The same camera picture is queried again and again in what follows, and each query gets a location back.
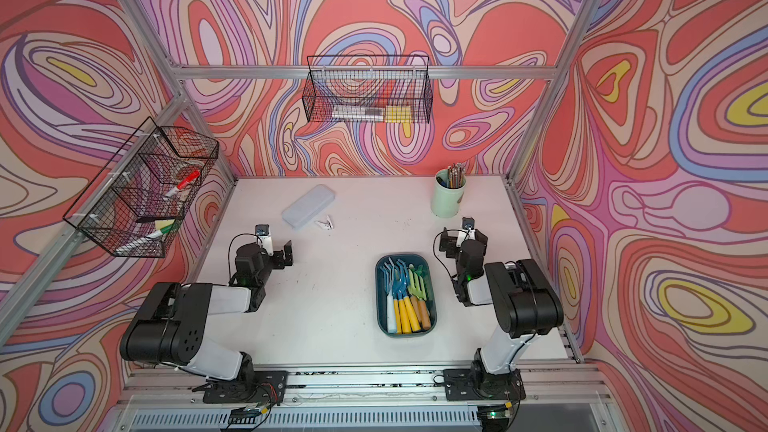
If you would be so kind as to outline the teal storage box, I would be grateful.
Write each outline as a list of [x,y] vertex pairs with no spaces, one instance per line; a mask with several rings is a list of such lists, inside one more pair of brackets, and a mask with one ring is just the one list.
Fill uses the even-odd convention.
[[427,261],[418,254],[390,254],[375,267],[376,312],[388,337],[423,336],[437,324],[435,294]]

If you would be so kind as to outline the green rake wooden handle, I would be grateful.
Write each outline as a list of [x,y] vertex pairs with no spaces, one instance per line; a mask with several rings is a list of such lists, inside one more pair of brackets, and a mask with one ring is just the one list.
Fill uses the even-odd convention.
[[427,308],[427,291],[422,276],[422,267],[410,265],[409,271],[409,292],[413,298],[414,308],[423,330],[429,330],[432,327],[431,318]]

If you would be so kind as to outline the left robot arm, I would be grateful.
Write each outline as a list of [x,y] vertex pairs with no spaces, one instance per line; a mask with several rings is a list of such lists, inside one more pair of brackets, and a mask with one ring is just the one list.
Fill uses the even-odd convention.
[[237,249],[235,273],[226,285],[156,283],[121,338],[122,359],[172,366],[203,377],[205,383],[192,390],[201,392],[206,404],[281,404],[287,373],[258,371],[248,353],[217,342],[206,326],[214,316],[256,313],[266,297],[271,273],[292,265],[290,241],[282,249],[268,252],[256,240]]

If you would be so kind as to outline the light blue rake white handle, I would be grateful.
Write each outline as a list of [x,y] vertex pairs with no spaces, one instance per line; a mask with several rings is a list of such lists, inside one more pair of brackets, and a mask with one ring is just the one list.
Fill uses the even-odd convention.
[[399,325],[397,318],[397,310],[394,300],[394,281],[395,270],[394,262],[391,258],[387,258],[383,265],[384,273],[384,285],[385,285],[385,305],[386,305],[386,331],[388,334],[393,335],[397,333],[397,327]]

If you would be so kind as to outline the dark blue rake yellow handle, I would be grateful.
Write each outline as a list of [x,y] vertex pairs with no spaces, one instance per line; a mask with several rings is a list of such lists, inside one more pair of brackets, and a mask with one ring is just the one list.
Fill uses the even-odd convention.
[[405,295],[406,295],[406,283],[405,283],[404,272],[402,271],[402,268],[399,265],[397,265],[395,267],[394,298],[396,302],[397,312],[399,313],[400,333],[411,334],[412,327],[410,324],[410,319],[408,316],[407,307],[405,303],[405,299],[406,299]]

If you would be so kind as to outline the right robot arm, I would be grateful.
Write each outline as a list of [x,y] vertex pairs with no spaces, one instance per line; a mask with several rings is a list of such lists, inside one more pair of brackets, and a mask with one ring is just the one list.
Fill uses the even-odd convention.
[[526,398],[518,361],[563,324],[564,309],[535,260],[487,262],[487,245],[487,236],[472,228],[445,228],[433,240],[433,253],[454,261],[449,278],[457,300],[466,307],[492,305],[497,322],[469,368],[443,371],[443,385],[452,402],[516,405]]

